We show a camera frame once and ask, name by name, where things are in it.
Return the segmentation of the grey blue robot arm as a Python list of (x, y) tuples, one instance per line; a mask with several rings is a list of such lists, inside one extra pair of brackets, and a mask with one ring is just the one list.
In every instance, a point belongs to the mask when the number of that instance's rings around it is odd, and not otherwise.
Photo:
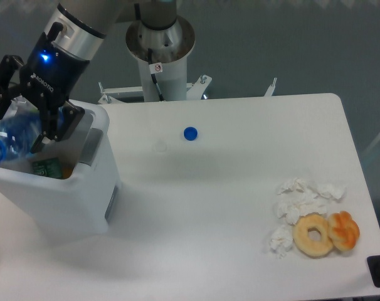
[(75, 130), (84, 111), (70, 92), (118, 22), (130, 23), (127, 46), (148, 64), (175, 62), (194, 46), (175, 1), (60, 1), (29, 58), (6, 55), (0, 62), (0, 120), (18, 96), (34, 105), (40, 132), (33, 153), (45, 139), (58, 142)]

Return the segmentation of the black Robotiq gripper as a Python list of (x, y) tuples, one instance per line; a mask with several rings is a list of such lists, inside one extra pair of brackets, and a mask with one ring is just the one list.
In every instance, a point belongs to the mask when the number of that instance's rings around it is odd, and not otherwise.
[[(66, 24), (54, 21), (48, 32), (40, 35), (26, 62), (17, 55), (5, 55), (0, 62), (0, 120), (19, 95), (39, 110), (39, 135), (31, 153), (41, 152), (46, 139), (59, 142), (70, 138), (85, 115), (69, 96), (90, 61), (59, 45), (67, 32)], [(16, 71), (19, 83), (10, 87)]]

